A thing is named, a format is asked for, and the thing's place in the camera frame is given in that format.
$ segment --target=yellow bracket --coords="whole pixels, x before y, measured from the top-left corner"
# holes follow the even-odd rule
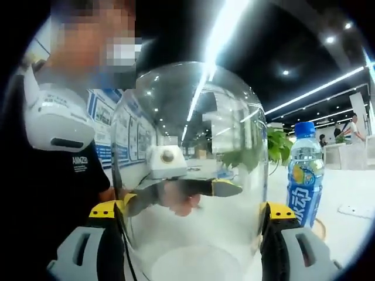
[[[115,218],[115,207],[117,207],[121,213],[125,213],[125,206],[129,203],[130,199],[137,196],[133,193],[125,195],[123,200],[112,200],[97,204],[92,210],[89,218]]]
[[[280,203],[272,203],[272,202],[264,202],[260,206],[260,210],[262,213],[264,211],[264,208],[266,204],[270,207],[270,219],[271,220],[282,220],[282,219],[289,219],[289,218],[296,218],[294,212],[292,209],[290,209],[285,204]]]

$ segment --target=person in white shirt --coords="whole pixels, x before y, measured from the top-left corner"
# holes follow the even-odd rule
[[[366,139],[360,134],[360,132],[358,131],[358,128],[357,128],[357,123],[358,121],[358,117],[357,117],[357,114],[353,113],[352,115],[352,121],[350,122],[349,124],[349,128],[344,131],[343,133],[341,134],[344,134],[344,135],[347,135],[348,133],[351,133],[352,134],[352,143],[360,143],[360,141],[366,141]]]

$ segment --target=blue bottle cap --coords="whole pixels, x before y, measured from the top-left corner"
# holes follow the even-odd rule
[[[315,133],[314,123],[313,122],[297,123],[295,124],[294,132],[297,138],[302,135],[311,135]]]

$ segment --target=linear ceiling light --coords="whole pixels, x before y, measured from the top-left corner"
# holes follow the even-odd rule
[[[183,140],[185,139],[185,135],[186,135],[187,129],[188,129],[187,127],[184,127],[184,129],[183,129],[182,137],[181,137],[181,142],[183,142]]]
[[[258,108],[257,110],[255,110],[253,113],[247,115],[244,119],[242,119],[242,120],[240,121],[240,123],[245,122],[246,120],[250,119],[250,118],[253,117],[255,114],[257,114],[258,111],[259,111],[259,108]]]
[[[328,98],[321,99],[321,100],[319,100],[319,101],[313,102],[312,104],[306,105],[306,106],[304,106],[304,107],[297,108],[297,109],[295,109],[295,110],[292,110],[292,111],[289,111],[289,112],[287,112],[287,113],[284,113],[283,115],[280,115],[280,116],[277,116],[277,117],[275,117],[275,118],[272,118],[272,120],[279,119],[279,118],[281,118],[281,116],[287,116],[287,115],[289,115],[289,114],[295,113],[295,112],[300,111],[300,110],[302,110],[302,109],[310,108],[310,107],[312,107],[312,106],[314,106],[314,105],[316,105],[316,104],[320,104],[321,102],[325,102],[325,101],[327,101],[328,99],[331,100],[331,99],[333,99],[333,98],[339,97],[340,95],[346,94],[347,92],[351,92],[351,91],[353,91],[353,90],[354,90],[354,91],[357,91],[358,88],[360,88],[360,87],[364,87],[364,86],[367,86],[367,87],[368,87],[368,84],[363,83],[363,84],[357,85],[357,86],[355,86],[355,87],[352,87],[352,88],[350,88],[350,89],[348,89],[348,90],[345,90],[345,91],[342,91],[342,92],[338,92],[337,94],[331,95],[331,96],[328,97]]]
[[[188,122],[192,119],[195,106],[204,85],[207,83],[207,81],[212,81],[213,79],[213,75],[216,72],[215,62],[217,56],[234,33],[237,23],[241,18],[241,14],[245,10],[249,1],[250,0],[226,0],[224,6],[219,12],[212,29],[212,33],[207,42],[204,58],[205,66],[186,118]]]
[[[332,116],[335,116],[335,115],[339,115],[339,114],[342,114],[342,113],[345,113],[345,112],[349,112],[349,111],[352,111],[352,110],[353,110],[353,108],[346,109],[346,110],[343,110],[343,111],[340,111],[340,112],[337,112],[337,113],[334,113],[334,114],[330,114],[330,115],[327,115],[327,116],[323,116],[323,117],[319,117],[319,118],[310,120],[309,122],[314,122],[314,121],[317,121],[317,120],[329,118],[329,117],[332,117]]]
[[[322,85],[322,86],[320,86],[320,87],[318,87],[318,88],[316,88],[316,89],[314,89],[314,90],[312,90],[310,92],[307,92],[306,94],[300,95],[299,97],[294,98],[293,100],[290,100],[290,101],[288,101],[288,102],[286,102],[284,104],[279,105],[278,107],[275,107],[275,108],[273,108],[273,109],[271,109],[269,111],[266,111],[265,114],[268,115],[268,114],[270,114],[272,112],[275,112],[275,111],[277,111],[277,110],[279,110],[281,108],[284,108],[284,107],[286,107],[288,105],[291,105],[291,104],[293,104],[296,101],[299,101],[299,100],[301,100],[303,98],[308,97],[309,95],[312,95],[312,94],[314,94],[316,92],[319,92],[320,90],[325,89],[325,88],[327,88],[327,87],[329,87],[331,85],[334,85],[337,82],[340,82],[340,81],[342,81],[344,79],[347,79],[348,77],[350,77],[350,76],[352,76],[352,75],[354,75],[354,74],[356,74],[358,72],[361,72],[362,70],[364,70],[363,66],[358,67],[357,69],[355,69],[355,70],[353,70],[353,71],[351,71],[349,73],[346,73],[345,75],[342,75],[339,78],[336,78],[336,79],[332,80],[331,82],[328,82],[328,83],[326,83],[326,84],[324,84],[324,85]]]
[[[344,122],[344,121],[348,121],[348,120],[352,120],[352,117],[346,118],[346,119],[342,119],[342,120],[338,120],[338,122]]]
[[[320,127],[324,127],[324,126],[328,126],[328,125],[332,125],[332,124],[334,124],[334,122],[329,122],[329,123],[318,125],[318,126],[315,126],[315,127],[320,128]]]
[[[223,133],[225,133],[226,131],[229,131],[229,130],[230,130],[230,128],[226,128],[226,129],[220,131],[219,133],[217,133],[216,135],[219,136],[219,135],[221,135],[221,134],[223,134]]]

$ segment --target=display board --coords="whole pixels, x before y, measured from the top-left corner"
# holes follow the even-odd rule
[[[88,113],[95,123],[95,143],[103,169],[111,168],[111,118],[122,95],[127,103],[119,114],[117,148],[120,168],[143,163],[147,147],[156,144],[156,129],[132,96],[132,92],[118,89],[88,90]]]

